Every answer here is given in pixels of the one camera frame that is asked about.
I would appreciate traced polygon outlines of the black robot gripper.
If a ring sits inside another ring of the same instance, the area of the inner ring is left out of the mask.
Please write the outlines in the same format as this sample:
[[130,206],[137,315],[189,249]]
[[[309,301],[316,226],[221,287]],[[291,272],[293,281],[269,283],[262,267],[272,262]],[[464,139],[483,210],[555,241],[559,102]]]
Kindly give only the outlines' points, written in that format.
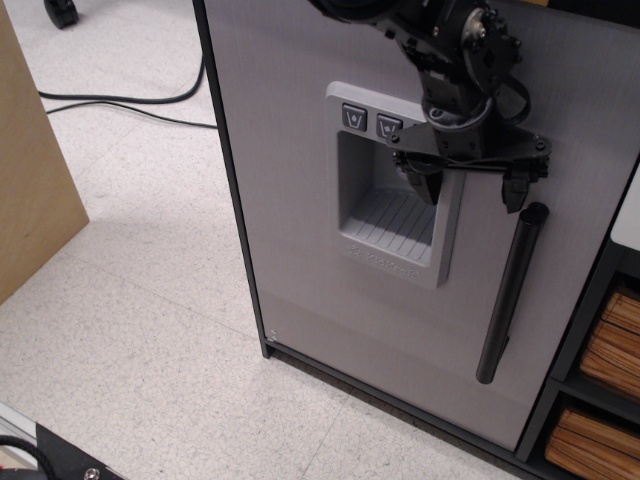
[[488,99],[468,117],[427,105],[425,121],[391,134],[400,170],[427,205],[437,205],[444,169],[504,173],[502,200],[519,212],[532,182],[548,176],[550,142],[502,118]]

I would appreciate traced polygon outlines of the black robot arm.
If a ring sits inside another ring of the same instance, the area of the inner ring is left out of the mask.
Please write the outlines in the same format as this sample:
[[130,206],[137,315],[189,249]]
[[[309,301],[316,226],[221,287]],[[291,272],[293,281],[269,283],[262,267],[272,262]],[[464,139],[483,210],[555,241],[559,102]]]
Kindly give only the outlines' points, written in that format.
[[521,42],[486,1],[316,1],[322,15],[370,25],[395,41],[417,69],[425,121],[397,129],[395,165],[428,205],[447,169],[499,173],[507,212],[522,209],[531,184],[548,174],[550,144],[520,128],[531,112],[511,71]]

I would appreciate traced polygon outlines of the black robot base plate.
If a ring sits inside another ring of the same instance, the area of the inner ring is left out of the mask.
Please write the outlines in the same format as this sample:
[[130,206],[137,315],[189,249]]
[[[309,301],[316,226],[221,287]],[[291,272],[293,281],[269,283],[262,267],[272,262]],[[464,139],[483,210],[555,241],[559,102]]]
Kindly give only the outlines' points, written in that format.
[[36,445],[59,479],[122,480],[118,472],[48,428],[36,424]]

